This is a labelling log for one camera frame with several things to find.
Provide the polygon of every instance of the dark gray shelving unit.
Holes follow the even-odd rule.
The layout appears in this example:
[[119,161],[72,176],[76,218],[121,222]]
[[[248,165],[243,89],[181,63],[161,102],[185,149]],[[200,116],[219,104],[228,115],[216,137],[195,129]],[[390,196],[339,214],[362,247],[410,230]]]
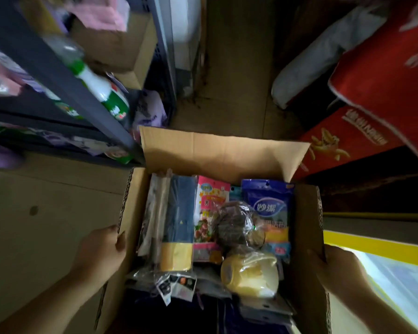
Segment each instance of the dark gray shelving unit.
[[[19,96],[0,97],[0,122],[38,128],[67,136],[79,136],[111,142],[129,151],[134,160],[129,166],[143,166],[141,146],[127,129],[134,118],[134,101],[140,91],[131,91],[131,112],[123,122],[115,120],[79,79],[56,57],[34,33],[15,7],[17,0],[0,0],[0,50],[25,69],[33,78],[72,106],[84,119],[78,120],[62,112],[44,94],[29,86]],[[147,76],[146,89],[163,94],[168,117],[176,107],[175,65],[169,0],[128,0],[132,11],[151,12],[154,17],[158,45]],[[117,166],[107,157],[93,157],[75,147],[55,147],[43,140],[24,135],[18,138],[0,136],[0,143],[23,150],[56,154],[62,157]]]

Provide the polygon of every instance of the blue package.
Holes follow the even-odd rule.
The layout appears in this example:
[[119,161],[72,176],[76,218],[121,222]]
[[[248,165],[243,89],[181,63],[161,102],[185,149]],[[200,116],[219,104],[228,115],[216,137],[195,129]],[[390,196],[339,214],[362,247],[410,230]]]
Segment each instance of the blue package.
[[237,202],[242,200],[242,188],[240,186],[231,185],[231,191],[229,191],[229,201]]
[[274,253],[289,263],[289,219],[294,198],[294,184],[267,179],[243,179],[243,200],[251,205],[265,221],[260,226],[265,231],[262,250]]
[[196,177],[178,176],[170,179],[163,242],[193,243]]

